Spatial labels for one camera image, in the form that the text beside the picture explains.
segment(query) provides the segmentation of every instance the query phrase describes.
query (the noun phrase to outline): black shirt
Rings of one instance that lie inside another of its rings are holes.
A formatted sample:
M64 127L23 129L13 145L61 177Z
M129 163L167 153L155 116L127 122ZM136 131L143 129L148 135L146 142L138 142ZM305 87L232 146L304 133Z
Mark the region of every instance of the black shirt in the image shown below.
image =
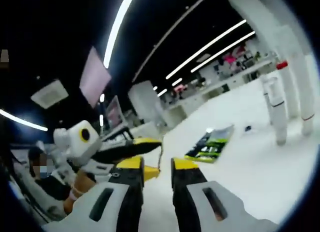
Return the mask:
M53 176L36 179L35 182L51 197L58 201L64 201L68 198L71 188L68 185L60 183Z

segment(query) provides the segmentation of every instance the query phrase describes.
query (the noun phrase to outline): black ceiling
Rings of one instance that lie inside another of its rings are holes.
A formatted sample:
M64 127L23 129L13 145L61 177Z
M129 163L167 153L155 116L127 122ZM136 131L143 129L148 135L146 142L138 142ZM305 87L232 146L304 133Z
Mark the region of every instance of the black ceiling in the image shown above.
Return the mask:
M107 96L118 94L124 110L130 108L127 93L132 79L166 31L198 0L133 0L118 34L110 61L112 83ZM79 82L91 46L101 59L122 0L2 0L0 49L9 50L9 70L1 68L0 106L20 118L43 125L49 132L10 123L15 142L50 139L57 127L80 120L97 120L79 90ZM159 90L176 79L191 75L192 61L169 80L165 77L196 51L242 18L227 0L205 0L159 46L136 82L151 80ZM211 46L214 54L251 32L245 24ZM30 97L60 79L69 97L47 110Z

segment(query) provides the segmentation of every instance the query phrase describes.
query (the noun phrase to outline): person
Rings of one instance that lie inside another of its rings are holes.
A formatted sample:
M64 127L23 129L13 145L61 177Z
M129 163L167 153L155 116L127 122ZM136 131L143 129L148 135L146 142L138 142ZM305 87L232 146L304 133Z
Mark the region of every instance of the person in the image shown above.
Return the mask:
M34 181L51 197L58 201L68 198L71 187L48 174L47 155L39 148L28 151L29 172Z

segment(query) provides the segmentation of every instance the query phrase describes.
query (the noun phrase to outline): ceiling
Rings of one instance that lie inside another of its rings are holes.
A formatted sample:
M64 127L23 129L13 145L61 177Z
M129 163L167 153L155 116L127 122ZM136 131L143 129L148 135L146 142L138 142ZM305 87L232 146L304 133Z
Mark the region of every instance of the ceiling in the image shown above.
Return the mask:
M132 80L170 27L198 0L133 0L120 27L108 71L112 76L106 98L119 96L130 109L127 93ZM9 51L9 68L0 68L0 107L48 128L47 132L8 122L15 143L52 140L57 127L69 128L81 120L98 120L79 90L80 78L94 46L101 59L122 0L7 0L2 19L0 49ZM252 29L244 24L212 45L173 77L165 77L215 37L243 19L227 0L204 0L169 34L145 64L135 83L151 80L158 91L170 88L203 54L215 54ZM69 96L44 110L30 97L59 79Z

